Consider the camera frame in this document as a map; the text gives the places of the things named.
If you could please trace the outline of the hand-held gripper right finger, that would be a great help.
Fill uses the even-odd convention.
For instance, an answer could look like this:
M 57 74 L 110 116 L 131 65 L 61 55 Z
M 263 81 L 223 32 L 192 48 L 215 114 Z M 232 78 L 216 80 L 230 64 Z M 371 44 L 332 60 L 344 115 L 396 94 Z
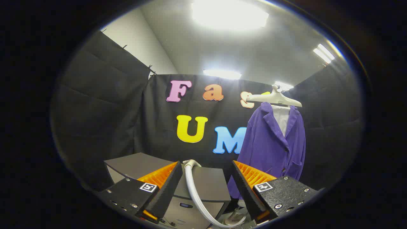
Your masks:
M 319 194 L 318 190 L 290 176 L 276 178 L 236 160 L 232 165 L 233 180 L 251 219 L 257 224 L 294 211 Z

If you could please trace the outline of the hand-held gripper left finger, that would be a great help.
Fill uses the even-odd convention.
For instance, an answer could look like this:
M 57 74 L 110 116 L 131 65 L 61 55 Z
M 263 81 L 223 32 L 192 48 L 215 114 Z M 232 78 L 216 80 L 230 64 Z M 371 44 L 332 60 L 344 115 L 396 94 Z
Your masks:
M 167 212 L 182 174 L 181 162 L 176 161 L 141 178 L 125 176 L 97 196 L 131 218 L 158 224 Z

